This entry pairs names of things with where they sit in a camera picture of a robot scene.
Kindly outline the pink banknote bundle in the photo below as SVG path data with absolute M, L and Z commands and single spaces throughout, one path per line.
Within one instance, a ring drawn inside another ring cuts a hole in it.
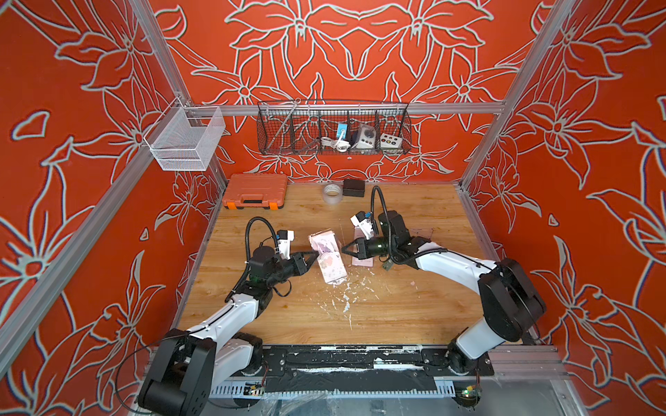
M 338 285 L 347 279 L 338 241 L 333 231 L 319 232 L 309 237 L 310 246 L 318 253 L 317 263 L 326 284 Z

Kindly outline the pink ruler set pouch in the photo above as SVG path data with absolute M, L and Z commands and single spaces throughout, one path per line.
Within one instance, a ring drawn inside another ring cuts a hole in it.
M 355 234 L 356 239 L 356 258 L 352 258 L 351 264 L 357 267 L 372 268 L 374 266 L 374 258 L 370 254 L 369 245 L 374 242 L 373 237 L 367 239 L 362 233 Z

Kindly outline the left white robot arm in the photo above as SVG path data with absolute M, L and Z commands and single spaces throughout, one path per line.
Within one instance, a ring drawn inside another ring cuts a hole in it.
M 159 342 L 138 406 L 150 414 L 199 415 L 214 384 L 241 370 L 260 371 L 263 342 L 241 330 L 266 310 L 279 284 L 305 275 L 318 257 L 317 251 L 284 259 L 269 246 L 254 250 L 220 310 L 190 329 L 170 330 Z

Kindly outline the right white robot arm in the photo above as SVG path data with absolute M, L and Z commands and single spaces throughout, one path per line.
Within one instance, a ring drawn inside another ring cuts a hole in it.
M 445 277 L 479 296 L 483 317 L 447 345 L 445 362 L 454 374 L 468 374 L 488 351 L 519 341 L 546 313 L 545 301 L 515 260 L 482 260 L 412 236 L 397 211 L 382 213 L 378 220 L 359 211 L 350 222 L 362 237 L 343 246 L 343 253 L 358 260 L 388 258 L 394 265 Z

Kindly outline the clear triangle ruler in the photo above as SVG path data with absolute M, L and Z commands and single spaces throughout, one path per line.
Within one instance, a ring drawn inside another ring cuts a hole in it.
M 410 230 L 410 234 L 413 237 L 420 237 L 421 239 L 428 239 L 431 240 L 433 238 L 435 229 L 434 228 L 412 228 Z

